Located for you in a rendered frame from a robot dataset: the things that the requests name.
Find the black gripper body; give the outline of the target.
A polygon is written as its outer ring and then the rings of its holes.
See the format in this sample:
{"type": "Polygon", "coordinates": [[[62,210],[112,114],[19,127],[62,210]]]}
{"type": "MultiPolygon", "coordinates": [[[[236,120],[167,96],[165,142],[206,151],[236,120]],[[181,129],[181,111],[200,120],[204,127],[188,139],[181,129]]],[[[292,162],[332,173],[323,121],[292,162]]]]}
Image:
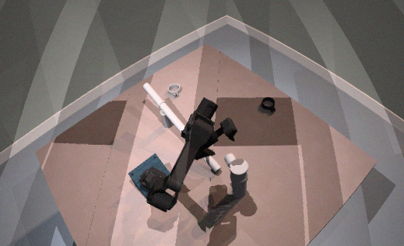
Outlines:
{"type": "Polygon", "coordinates": [[[224,121],[220,123],[220,128],[214,131],[212,138],[202,147],[200,147],[199,151],[197,152],[197,155],[195,157],[195,160],[199,160],[203,157],[203,150],[206,148],[209,148],[211,145],[216,143],[218,140],[218,137],[220,137],[223,133],[227,137],[231,137],[234,134],[237,133],[237,128],[233,122],[232,119],[226,118],[224,121]]]}

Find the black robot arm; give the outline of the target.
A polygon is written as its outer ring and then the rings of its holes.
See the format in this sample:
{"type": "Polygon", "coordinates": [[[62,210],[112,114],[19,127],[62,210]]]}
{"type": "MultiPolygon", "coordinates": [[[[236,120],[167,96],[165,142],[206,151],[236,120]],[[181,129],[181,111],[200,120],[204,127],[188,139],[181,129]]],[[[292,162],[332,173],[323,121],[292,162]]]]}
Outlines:
{"type": "Polygon", "coordinates": [[[190,115],[181,131],[181,137],[185,139],[184,147],[170,174],[166,176],[164,172],[151,167],[140,175],[140,184],[149,189],[146,196],[148,204],[165,213],[175,206],[178,193],[184,186],[184,178],[197,152],[213,136],[215,122],[211,118],[217,108],[216,103],[203,97],[196,111],[190,115]],[[167,193],[165,187],[174,191],[175,196],[167,193]]]}

